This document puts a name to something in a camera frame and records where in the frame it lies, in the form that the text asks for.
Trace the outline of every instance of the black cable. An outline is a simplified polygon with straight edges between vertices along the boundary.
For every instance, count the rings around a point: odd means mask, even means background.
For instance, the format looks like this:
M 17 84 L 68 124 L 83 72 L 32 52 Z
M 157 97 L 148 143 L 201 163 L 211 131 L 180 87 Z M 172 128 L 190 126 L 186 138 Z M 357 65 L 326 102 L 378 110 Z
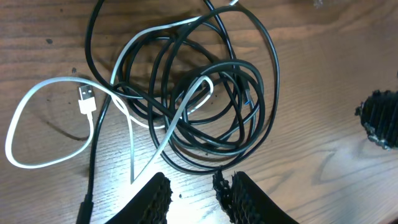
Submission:
M 250 11 L 240 5 L 225 6 L 214 9 L 209 0 L 204 0 L 204 2 L 211 11 L 210 13 L 202 16 L 195 22 L 182 25 L 176 31 L 170 31 L 171 34 L 165 34 L 161 31 L 150 32 L 145 37 L 133 43 L 129 47 L 127 54 L 123 57 L 120 66 L 117 68 L 119 84 L 117 84 L 116 86 L 110 85 L 101 76 L 101 74 L 98 72 L 94 65 L 93 57 L 91 54 L 91 38 L 93 36 L 93 28 L 95 20 L 98 17 L 98 13 L 102 7 L 102 4 L 104 3 L 104 0 L 99 0 L 93 10 L 86 30 L 85 39 L 86 60 L 91 72 L 103 86 L 110 89 L 115 94 L 124 97 L 129 107 L 142 119 L 147 120 L 150 136 L 152 138 L 152 141 L 154 142 L 155 147 L 159 146 L 159 140 L 155 133 L 154 122 L 162 120 L 165 123 L 165 128 L 169 128 L 170 120 L 174 117 L 174 114 L 176 112 L 176 104 L 179 99 L 182 99 L 185 96 L 191 84 L 194 83 L 196 79 L 200 76 L 210 76 L 212 74 L 218 74 L 218 79 L 214 81 L 214 85 L 223 84 L 229 96 L 229 102 L 226 107 L 220 113 L 210 118 L 201 120 L 189 120 L 187 108 L 193 106 L 195 103 L 198 103 L 210 90 L 208 86 L 203 86 L 197 89 L 197 96 L 189 101 L 187 107 L 183 112 L 182 119 L 180 119 L 177 124 L 177 130 L 179 131 L 183 139 L 180 138 L 176 133 L 173 133 L 172 137 L 169 140 L 169 145 L 172 151 L 176 153 L 176 155 L 178 155 L 178 157 L 181 158 L 182 161 L 185 161 L 187 164 L 195 167 L 196 169 L 188 169 L 186 167 L 182 167 L 176 164 L 165 152 L 163 152 L 161 155 L 162 158 L 173 168 L 186 174 L 195 175 L 212 174 L 216 170 L 228 169 L 240 163 L 245 158 L 254 153 L 256 149 L 258 149 L 258 147 L 268 137 L 274 123 L 279 99 L 280 85 L 279 61 L 277 58 L 276 50 L 268 31 L 261 24 L 261 22 Z M 219 17 L 219 14 L 223 12 L 233 11 L 242 12 L 247 15 L 248 18 L 250 18 L 252 23 L 259 29 L 260 33 L 263 35 L 263 38 L 269 48 L 274 69 L 275 88 L 274 103 L 272 105 L 268 125 L 266 125 L 265 119 L 266 105 L 264 101 L 264 84 L 261 74 L 258 69 L 249 62 L 236 59 L 235 52 L 228 37 L 226 28 L 221 18 Z M 208 21 L 212 17 L 216 19 L 218 27 Z M 218 59 L 212 53 L 207 51 L 203 46 L 187 38 L 189 34 L 191 34 L 200 25 L 209 27 L 221 37 L 229 53 L 228 60 Z M 148 91 L 144 91 L 134 83 L 134 80 L 133 82 L 131 82 L 132 80 L 130 80 L 130 72 L 136 55 L 138 54 L 141 47 L 151 44 L 153 42 L 165 42 L 165 44 L 161 48 L 154 62 L 149 81 L 149 89 Z M 183 74 L 178 83 L 170 91 L 170 70 L 174 58 L 177 56 L 178 50 L 181 45 L 189 46 L 199 54 L 203 54 L 210 63 L 209 65 L 198 67 Z M 160 94 L 155 94 L 155 80 L 159 72 L 160 61 L 163 59 L 167 51 L 171 53 L 167 57 L 165 67 L 163 69 Z M 241 70 L 241 68 L 246 68 L 245 70 L 249 70 L 254 78 L 252 78 L 250 74 Z M 253 102 L 251 99 L 249 85 L 251 85 L 252 90 L 254 90 L 257 95 L 256 102 Z M 144 105 L 143 103 L 138 101 L 140 99 L 145 99 L 147 101 L 147 105 Z M 95 167 L 94 163 L 98 136 L 110 101 L 111 98 L 108 96 L 100 111 L 94 131 L 93 144 L 91 147 L 90 155 L 88 195 L 92 195 L 93 193 Z M 243 117 L 241 114 L 241 110 L 247 104 L 249 104 L 250 106 L 250 113 Z M 155 113 L 153 111 L 153 107 L 157 108 L 159 112 Z M 203 133 L 195 128 L 195 125 L 198 124 L 211 124 L 215 121 L 218 121 L 220 118 L 226 115 L 230 109 L 234 109 L 235 117 L 232 120 L 229 129 L 224 133 L 221 133 L 220 135 L 214 137 L 209 136 L 206 133 Z M 249 134 L 245 133 L 244 125 L 246 123 L 250 123 Z M 230 141 L 230 137 L 236 131 L 239 132 L 239 139 L 236 141 Z M 184 153 L 182 153 L 181 150 L 179 150 L 179 148 L 181 147 L 189 150 L 190 152 L 195 152 L 195 150 L 201 150 L 217 156 L 235 156 L 235 158 L 232 161 L 229 161 L 227 164 L 223 164 L 221 166 L 219 164 L 215 164 L 213 166 L 204 165 L 200 164 L 199 162 L 195 162 L 192 159 L 189 159 L 186 155 L 184 155 Z

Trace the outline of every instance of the wooden table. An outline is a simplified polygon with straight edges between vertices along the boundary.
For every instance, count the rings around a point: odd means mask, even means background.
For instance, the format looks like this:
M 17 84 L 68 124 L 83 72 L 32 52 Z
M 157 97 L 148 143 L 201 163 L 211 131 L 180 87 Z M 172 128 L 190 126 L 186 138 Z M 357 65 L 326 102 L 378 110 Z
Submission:
M 83 41 L 95 2 L 0 2 L 2 140 L 19 100 L 34 84 L 51 77 L 93 78 Z M 214 0 L 213 4 L 226 3 Z M 281 67 L 280 101 L 267 141 L 225 176 L 245 171 L 300 223 L 387 223 L 398 216 L 398 153 L 369 142 L 354 116 L 355 107 L 373 90 L 397 90 L 398 2 L 344 1 L 321 8 L 311 0 L 241 3 L 263 22 L 274 40 Z M 199 0 L 106 1 L 93 39 L 100 72 L 109 78 L 118 52 L 138 31 L 206 12 Z M 226 13 L 222 18 L 238 57 L 262 72 L 266 103 L 271 106 L 271 62 L 261 36 L 242 14 Z M 220 39 L 207 28 L 200 28 L 192 38 L 226 55 Z M 133 69 L 137 80 L 147 79 L 157 50 L 144 49 Z M 205 63 L 200 55 L 192 60 Z M 189 66 L 177 63 L 175 70 Z M 104 95 L 96 93 L 99 106 Z M 206 104 L 197 116 L 216 113 L 223 98 L 220 92 L 211 99 L 213 105 Z M 229 114 L 220 122 L 229 123 L 232 117 Z M 216 134 L 219 130 L 214 127 L 203 129 Z M 88 134 L 88 125 L 78 110 L 76 85 L 54 84 L 39 91 L 23 112 L 14 138 L 16 158 L 47 161 L 83 144 L 65 133 L 81 140 Z M 140 170 L 155 149 L 146 129 L 134 125 L 134 134 L 136 169 Z M 0 154 L 0 223 L 75 222 L 86 192 L 88 158 L 86 150 L 52 167 L 24 170 Z M 215 199 L 210 175 L 185 175 L 162 160 L 157 165 L 172 183 L 169 223 L 229 223 Z M 128 183 L 126 121 L 112 105 L 99 140 L 93 223 L 104 223 L 124 206 L 130 199 L 123 190 Z

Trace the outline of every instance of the usb plug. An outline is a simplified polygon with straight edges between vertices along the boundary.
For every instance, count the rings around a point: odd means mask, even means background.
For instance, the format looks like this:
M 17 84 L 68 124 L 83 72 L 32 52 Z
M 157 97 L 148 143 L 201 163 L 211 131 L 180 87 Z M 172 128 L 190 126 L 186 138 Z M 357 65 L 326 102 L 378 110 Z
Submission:
M 82 114 L 91 115 L 91 112 L 97 110 L 95 105 L 94 90 L 91 85 L 79 87 L 79 107 Z

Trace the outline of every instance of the black wire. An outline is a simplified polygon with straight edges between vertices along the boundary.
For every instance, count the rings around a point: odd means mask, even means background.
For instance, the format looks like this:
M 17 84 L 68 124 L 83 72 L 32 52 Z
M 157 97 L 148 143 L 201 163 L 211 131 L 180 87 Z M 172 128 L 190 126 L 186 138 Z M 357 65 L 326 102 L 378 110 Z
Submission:
M 187 90 L 190 88 L 192 83 L 194 83 L 200 76 L 210 76 L 212 74 L 218 74 L 218 79 L 214 81 L 214 84 L 223 84 L 229 96 L 229 102 L 226 107 L 220 113 L 210 118 L 201 120 L 189 120 L 187 108 L 198 103 L 204 96 L 207 95 L 210 90 L 209 86 L 203 86 L 197 89 L 196 97 L 192 98 L 189 101 L 183 112 L 182 119 L 180 119 L 177 124 L 177 130 L 179 131 L 183 139 L 180 138 L 176 134 L 176 132 L 174 132 L 169 140 L 169 145 L 172 151 L 176 153 L 176 155 L 181 158 L 182 161 L 186 162 L 190 166 L 193 166 L 195 169 L 188 169 L 186 167 L 182 167 L 176 164 L 165 152 L 161 154 L 162 158 L 173 168 L 186 174 L 195 175 L 212 174 L 216 170 L 228 169 L 240 163 L 245 158 L 254 153 L 256 149 L 258 149 L 258 147 L 268 137 L 272 125 L 274 124 L 279 99 L 280 85 L 279 61 L 277 58 L 275 47 L 272 43 L 268 31 L 261 24 L 261 22 L 250 11 L 243 8 L 242 6 L 225 6 L 214 9 L 209 0 L 204 0 L 204 2 L 210 9 L 209 14 L 202 16 L 195 22 L 180 26 L 177 31 L 172 32 L 171 34 L 165 34 L 161 31 L 151 32 L 145 37 L 133 43 L 129 47 L 127 54 L 124 56 L 122 62 L 117 68 L 119 84 L 117 84 L 116 86 L 110 85 L 100 75 L 94 65 L 93 57 L 91 54 L 91 38 L 93 35 L 93 28 L 101 6 L 104 3 L 104 0 L 99 0 L 93 10 L 87 27 L 85 39 L 86 60 L 91 72 L 103 86 L 110 89 L 115 94 L 124 97 L 129 107 L 142 119 L 147 120 L 150 136 L 152 138 L 152 141 L 154 142 L 155 147 L 159 146 L 159 140 L 155 132 L 154 122 L 163 120 L 163 122 L 165 123 L 165 128 L 168 129 L 170 125 L 170 120 L 174 117 L 174 114 L 177 110 L 176 104 L 178 100 L 185 96 Z M 268 125 L 266 125 L 265 119 L 266 105 L 264 101 L 264 84 L 261 74 L 258 69 L 256 69 L 255 66 L 253 66 L 249 62 L 236 59 L 235 52 L 228 37 L 226 28 L 221 18 L 219 17 L 219 14 L 221 13 L 231 11 L 242 12 L 247 15 L 248 18 L 250 18 L 252 23 L 259 29 L 260 33 L 263 35 L 264 40 L 266 41 L 266 44 L 270 51 L 275 76 L 275 88 L 274 103 L 272 105 Z M 218 27 L 208 22 L 208 20 L 212 17 L 216 19 Z M 188 35 L 191 34 L 200 25 L 207 26 L 215 31 L 217 34 L 219 34 L 227 47 L 229 60 L 218 59 L 212 53 L 207 51 L 203 46 L 187 38 Z M 136 56 L 142 46 L 151 44 L 153 42 L 165 42 L 165 44 L 162 46 L 158 56 L 155 59 L 154 66 L 152 67 L 152 73 L 149 81 L 149 89 L 148 91 L 144 91 L 139 88 L 134 82 L 130 83 L 130 72 L 134 60 L 136 59 Z M 203 67 L 198 67 L 189 72 L 185 72 L 182 77 L 179 78 L 179 81 L 175 84 L 172 90 L 169 91 L 169 75 L 171 66 L 174 58 L 177 56 L 178 50 L 181 45 L 189 46 L 199 54 L 203 54 L 209 60 L 210 64 Z M 155 94 L 155 80 L 159 72 L 160 61 L 163 59 L 165 53 L 168 51 L 170 51 L 170 54 L 166 59 L 165 67 L 163 69 L 160 94 Z M 242 67 L 249 70 L 254 78 L 252 78 L 250 74 L 241 70 Z M 247 94 L 250 92 L 250 88 L 252 88 L 257 95 L 256 102 L 251 101 L 251 97 L 247 96 Z M 155 99 L 157 97 L 160 97 L 160 103 Z M 147 105 L 144 105 L 143 103 L 138 101 L 140 99 L 146 100 Z M 94 130 L 93 144 L 91 147 L 90 156 L 90 176 L 88 185 L 88 194 L 90 193 L 90 195 L 92 195 L 93 193 L 94 163 L 98 136 L 110 101 L 111 98 L 108 96 L 100 111 L 99 118 L 97 120 L 97 124 Z M 250 106 L 250 113 L 243 117 L 241 114 L 241 110 L 246 104 L 249 104 Z M 157 108 L 159 113 L 155 113 L 153 111 L 153 107 Z M 229 129 L 224 133 L 219 134 L 217 137 L 209 136 L 206 133 L 203 133 L 195 128 L 195 125 L 198 124 L 211 124 L 215 121 L 218 121 L 230 109 L 234 109 L 235 117 L 232 120 Z M 245 133 L 244 125 L 246 123 L 250 123 L 249 134 Z M 236 131 L 239 131 L 238 140 L 230 141 L 230 137 Z M 181 150 L 179 150 L 179 148 L 184 148 L 185 150 L 189 150 L 190 152 L 195 152 L 195 150 L 201 150 L 217 156 L 235 156 L 235 158 L 232 161 L 229 161 L 227 164 L 223 164 L 221 166 L 219 164 L 209 166 L 189 159 L 186 155 L 184 155 L 184 153 L 181 152 Z

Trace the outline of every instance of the wooden surface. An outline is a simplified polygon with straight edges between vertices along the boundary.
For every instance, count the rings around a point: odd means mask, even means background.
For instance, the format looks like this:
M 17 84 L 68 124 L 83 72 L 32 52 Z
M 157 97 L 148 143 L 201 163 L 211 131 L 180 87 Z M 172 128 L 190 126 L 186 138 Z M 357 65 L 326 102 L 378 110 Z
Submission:
M 93 78 L 83 40 L 95 2 L 0 1 L 2 141 L 19 100 L 34 84 L 51 77 Z M 226 3 L 214 0 L 216 6 Z M 397 217 L 398 153 L 367 141 L 354 109 L 373 90 L 397 90 L 398 2 L 343 1 L 321 8 L 315 8 L 311 0 L 241 3 L 263 22 L 274 40 L 281 67 L 280 101 L 268 140 L 225 175 L 245 171 L 300 223 L 386 223 Z M 200 0 L 106 1 L 93 39 L 100 72 L 109 78 L 123 44 L 143 28 L 205 12 Z M 226 13 L 223 19 L 238 57 L 262 72 L 271 105 L 271 63 L 261 36 L 242 14 Z M 192 38 L 209 50 L 223 50 L 217 36 L 206 28 Z M 149 76 L 150 51 L 134 67 L 138 80 Z M 201 57 L 196 59 L 205 63 Z M 176 72 L 185 68 L 183 62 L 176 63 Z M 99 106 L 104 95 L 97 92 L 97 96 Z M 223 97 L 222 93 L 213 97 L 213 104 L 206 104 L 196 116 L 219 111 Z M 83 144 L 61 134 L 88 135 L 76 99 L 76 85 L 66 83 L 48 86 L 33 97 L 14 138 L 18 160 L 46 161 Z M 220 124 L 228 124 L 232 117 L 229 114 Z M 203 129 L 219 133 L 214 127 Z M 147 130 L 134 125 L 134 134 L 140 170 L 155 149 Z M 12 166 L 1 153 L 0 223 L 74 223 L 86 192 L 88 158 L 86 150 L 59 165 L 24 170 Z M 172 181 L 169 223 L 229 223 L 215 199 L 210 175 L 181 174 L 162 160 L 157 165 Z M 104 223 L 130 199 L 123 190 L 128 182 L 126 121 L 112 105 L 99 140 L 93 223 Z

